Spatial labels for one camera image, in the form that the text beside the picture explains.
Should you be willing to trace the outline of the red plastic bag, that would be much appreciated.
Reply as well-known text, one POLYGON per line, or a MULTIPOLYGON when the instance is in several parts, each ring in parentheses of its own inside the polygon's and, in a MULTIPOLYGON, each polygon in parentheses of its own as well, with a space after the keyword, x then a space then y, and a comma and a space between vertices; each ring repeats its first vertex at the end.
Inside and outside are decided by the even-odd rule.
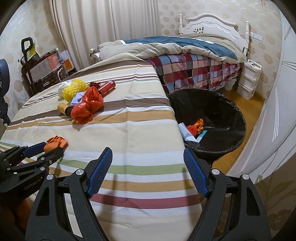
POLYGON ((103 108, 103 97, 96 87, 90 87, 82 96, 81 102, 71 111, 74 123, 83 125, 93 120, 93 114, 103 108))

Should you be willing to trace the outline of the yellow foam fruit net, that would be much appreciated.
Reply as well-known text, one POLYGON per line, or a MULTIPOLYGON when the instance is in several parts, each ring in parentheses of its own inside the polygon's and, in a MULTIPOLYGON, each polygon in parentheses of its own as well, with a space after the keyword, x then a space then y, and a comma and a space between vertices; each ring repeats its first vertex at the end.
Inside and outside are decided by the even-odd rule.
POLYGON ((77 93, 83 92, 87 88, 88 85, 83 80, 73 79, 71 82, 68 82, 65 87, 62 88, 62 97, 68 103, 70 103, 77 93))

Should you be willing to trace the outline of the black lined trash bin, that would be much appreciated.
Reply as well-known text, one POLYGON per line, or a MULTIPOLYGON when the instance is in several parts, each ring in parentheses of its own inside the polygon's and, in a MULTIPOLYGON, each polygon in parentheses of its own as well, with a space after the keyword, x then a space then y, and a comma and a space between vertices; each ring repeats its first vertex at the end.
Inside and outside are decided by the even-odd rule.
POLYGON ((167 95, 177 123, 186 126, 204 121, 205 135, 199 146, 184 141, 195 155, 213 164, 236 150, 244 141, 246 121, 237 105, 221 92, 205 89, 182 89, 167 95))

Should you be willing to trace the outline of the cardboard boxes stack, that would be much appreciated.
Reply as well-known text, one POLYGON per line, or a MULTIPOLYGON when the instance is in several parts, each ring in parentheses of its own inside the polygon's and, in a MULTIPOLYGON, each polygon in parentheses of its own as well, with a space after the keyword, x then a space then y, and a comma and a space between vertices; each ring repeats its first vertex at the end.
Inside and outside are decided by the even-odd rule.
POLYGON ((37 63, 28 70, 33 78, 31 87, 35 94, 64 81, 65 78, 76 72, 76 68, 67 50, 62 52, 58 48, 40 56, 37 63))

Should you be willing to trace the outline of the white wardrobe door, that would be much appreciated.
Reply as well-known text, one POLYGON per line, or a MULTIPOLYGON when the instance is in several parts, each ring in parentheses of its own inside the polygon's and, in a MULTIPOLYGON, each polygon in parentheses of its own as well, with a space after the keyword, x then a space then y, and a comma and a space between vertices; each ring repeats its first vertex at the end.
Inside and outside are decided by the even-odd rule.
POLYGON ((295 153, 295 31, 284 15, 280 66, 268 100, 229 176, 267 178, 295 153))

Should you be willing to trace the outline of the small white waste bin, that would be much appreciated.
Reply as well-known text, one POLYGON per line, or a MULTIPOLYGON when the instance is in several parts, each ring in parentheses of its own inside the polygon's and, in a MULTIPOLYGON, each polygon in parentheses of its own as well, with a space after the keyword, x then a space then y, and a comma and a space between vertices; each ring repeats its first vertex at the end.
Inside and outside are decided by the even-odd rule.
POLYGON ((229 79, 228 81, 225 82, 224 89, 227 91, 231 91, 236 81, 237 81, 237 78, 229 79))

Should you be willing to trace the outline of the striped table cloth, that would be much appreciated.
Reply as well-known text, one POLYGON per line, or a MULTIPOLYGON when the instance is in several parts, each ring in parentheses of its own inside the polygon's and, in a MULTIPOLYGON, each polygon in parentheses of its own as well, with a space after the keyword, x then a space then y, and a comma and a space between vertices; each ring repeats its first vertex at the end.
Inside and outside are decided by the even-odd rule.
POLYGON ((33 96, 1 138, 1 150, 31 146, 54 136, 68 141, 50 168, 66 176, 85 168, 109 147, 112 165, 91 205, 110 240, 187 240, 201 214, 199 196, 183 161, 184 144, 174 111, 154 68, 124 58, 74 75, 113 80, 115 89, 93 119, 76 125, 62 115, 57 86, 33 96))

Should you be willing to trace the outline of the teal white toothpaste box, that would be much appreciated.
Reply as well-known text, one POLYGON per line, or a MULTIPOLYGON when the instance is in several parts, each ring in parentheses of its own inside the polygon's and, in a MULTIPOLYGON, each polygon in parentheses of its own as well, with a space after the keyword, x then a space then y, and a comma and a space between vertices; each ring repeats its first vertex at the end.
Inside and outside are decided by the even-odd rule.
POLYGON ((197 137, 194 137, 184 123, 178 124, 178 127, 185 143, 193 148, 198 148, 200 146, 202 138, 207 133, 207 131, 202 131, 200 134, 197 134, 197 137))

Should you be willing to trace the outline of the orange plastic bag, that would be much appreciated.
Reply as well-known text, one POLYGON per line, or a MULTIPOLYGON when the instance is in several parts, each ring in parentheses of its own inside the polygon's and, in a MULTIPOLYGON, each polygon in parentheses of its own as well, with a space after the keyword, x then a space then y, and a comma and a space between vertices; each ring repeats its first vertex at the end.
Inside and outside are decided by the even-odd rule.
POLYGON ((203 119, 199 119, 195 124, 187 126, 187 130, 196 137, 201 132, 203 132, 204 121, 203 119))

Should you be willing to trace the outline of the white plastic bag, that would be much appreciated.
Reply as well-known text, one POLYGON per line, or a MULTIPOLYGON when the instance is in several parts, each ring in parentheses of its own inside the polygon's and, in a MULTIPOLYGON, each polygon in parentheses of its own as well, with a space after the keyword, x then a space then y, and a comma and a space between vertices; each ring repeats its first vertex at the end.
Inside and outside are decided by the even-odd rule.
POLYGON ((63 90, 66 88, 66 87, 68 87, 70 84, 67 82, 67 81, 65 81, 65 82, 63 82, 62 84, 60 84, 60 86, 58 87, 58 90, 57 90, 57 95, 59 96, 59 97, 62 97, 62 94, 63 94, 63 90))

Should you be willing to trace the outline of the lavender cloth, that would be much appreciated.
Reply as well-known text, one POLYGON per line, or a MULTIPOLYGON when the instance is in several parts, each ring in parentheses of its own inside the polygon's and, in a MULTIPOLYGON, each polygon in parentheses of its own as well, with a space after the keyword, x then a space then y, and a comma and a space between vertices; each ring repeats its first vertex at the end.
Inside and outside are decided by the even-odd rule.
POLYGON ((73 99, 71 100, 70 105, 71 106, 76 106, 77 104, 79 104, 82 101, 82 97, 84 96, 85 92, 78 92, 73 99))

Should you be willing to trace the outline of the plaid bed sheet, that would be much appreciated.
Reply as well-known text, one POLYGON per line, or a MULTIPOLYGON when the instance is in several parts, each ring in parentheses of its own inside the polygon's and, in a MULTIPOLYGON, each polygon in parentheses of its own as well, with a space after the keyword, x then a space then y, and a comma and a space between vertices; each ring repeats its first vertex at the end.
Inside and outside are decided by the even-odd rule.
POLYGON ((196 54, 161 55, 146 60, 151 64, 165 93, 177 90, 219 89, 236 78, 241 64, 229 64, 196 54))

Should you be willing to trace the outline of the yellow thread spool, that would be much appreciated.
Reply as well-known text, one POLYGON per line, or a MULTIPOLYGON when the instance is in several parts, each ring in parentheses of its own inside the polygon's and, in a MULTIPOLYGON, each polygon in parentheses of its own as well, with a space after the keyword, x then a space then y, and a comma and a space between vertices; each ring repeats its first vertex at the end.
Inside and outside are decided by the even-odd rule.
POLYGON ((67 105, 65 103, 59 103, 58 106, 57 106, 57 109, 58 109, 58 111, 60 113, 64 114, 67 117, 70 117, 73 107, 69 106, 69 105, 67 105))

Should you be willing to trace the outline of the red thread spool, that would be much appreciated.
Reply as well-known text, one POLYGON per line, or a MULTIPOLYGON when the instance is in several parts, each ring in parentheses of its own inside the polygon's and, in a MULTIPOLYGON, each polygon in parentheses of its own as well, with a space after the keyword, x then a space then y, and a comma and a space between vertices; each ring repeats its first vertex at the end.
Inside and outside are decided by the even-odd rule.
POLYGON ((98 91, 102 95, 102 97, 105 97, 109 92, 115 89, 115 82, 113 80, 109 80, 106 83, 104 83, 102 86, 99 87, 98 91))

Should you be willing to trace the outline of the blue beige duvet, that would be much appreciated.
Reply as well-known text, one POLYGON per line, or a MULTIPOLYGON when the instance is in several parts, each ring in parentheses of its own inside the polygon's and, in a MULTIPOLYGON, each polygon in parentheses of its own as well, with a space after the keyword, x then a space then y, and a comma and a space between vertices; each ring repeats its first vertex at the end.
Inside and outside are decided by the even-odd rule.
POLYGON ((90 57, 98 54, 99 61, 118 54, 129 53, 140 59, 161 55, 196 54, 229 64, 246 61, 243 50, 232 40, 215 34, 151 36, 131 40, 102 43, 90 50, 90 57))

